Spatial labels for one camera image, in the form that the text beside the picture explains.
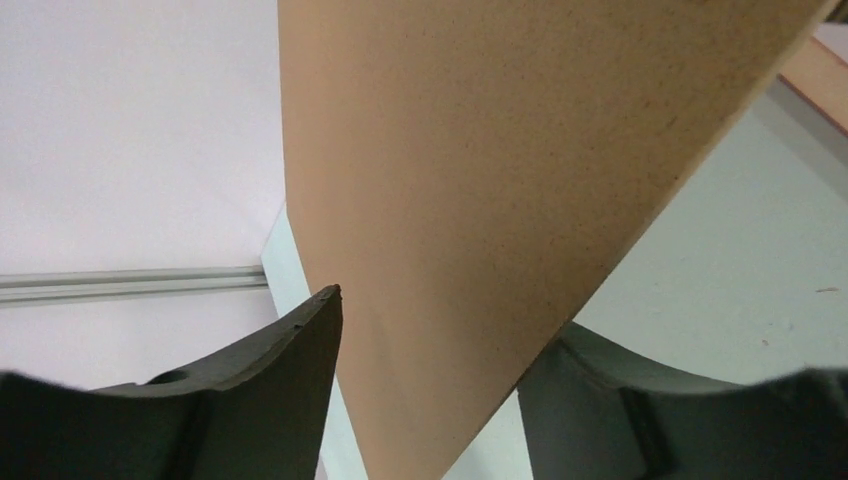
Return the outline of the brown backing board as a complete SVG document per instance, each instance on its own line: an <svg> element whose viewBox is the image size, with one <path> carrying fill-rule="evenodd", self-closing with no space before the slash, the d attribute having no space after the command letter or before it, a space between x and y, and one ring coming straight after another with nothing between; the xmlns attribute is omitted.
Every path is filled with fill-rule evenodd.
<svg viewBox="0 0 848 480"><path fill-rule="evenodd" d="M282 1L287 214L367 475L439 479L831 1Z"/></svg>

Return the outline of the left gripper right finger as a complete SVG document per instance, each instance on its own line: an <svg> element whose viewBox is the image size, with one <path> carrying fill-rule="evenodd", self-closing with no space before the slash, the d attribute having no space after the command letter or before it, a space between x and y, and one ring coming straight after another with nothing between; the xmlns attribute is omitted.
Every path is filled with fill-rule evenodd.
<svg viewBox="0 0 848 480"><path fill-rule="evenodd" d="M571 324L518 385L537 479L843 479L847 373L753 385L688 373Z"/></svg>

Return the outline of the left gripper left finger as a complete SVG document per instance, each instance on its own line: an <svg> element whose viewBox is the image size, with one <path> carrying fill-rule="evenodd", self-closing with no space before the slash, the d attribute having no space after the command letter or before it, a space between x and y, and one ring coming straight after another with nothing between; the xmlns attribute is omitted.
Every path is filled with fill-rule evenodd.
<svg viewBox="0 0 848 480"><path fill-rule="evenodd" d="M342 336L330 285L276 322L144 384L1 375L5 479L311 479Z"/></svg>

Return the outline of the red wooden picture frame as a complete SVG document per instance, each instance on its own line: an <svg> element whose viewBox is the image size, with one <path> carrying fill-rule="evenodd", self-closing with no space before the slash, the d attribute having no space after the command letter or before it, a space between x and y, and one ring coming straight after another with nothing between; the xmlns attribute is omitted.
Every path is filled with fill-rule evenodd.
<svg viewBox="0 0 848 480"><path fill-rule="evenodd" d="M779 72L780 80L847 136L847 62L814 37Z"/></svg>

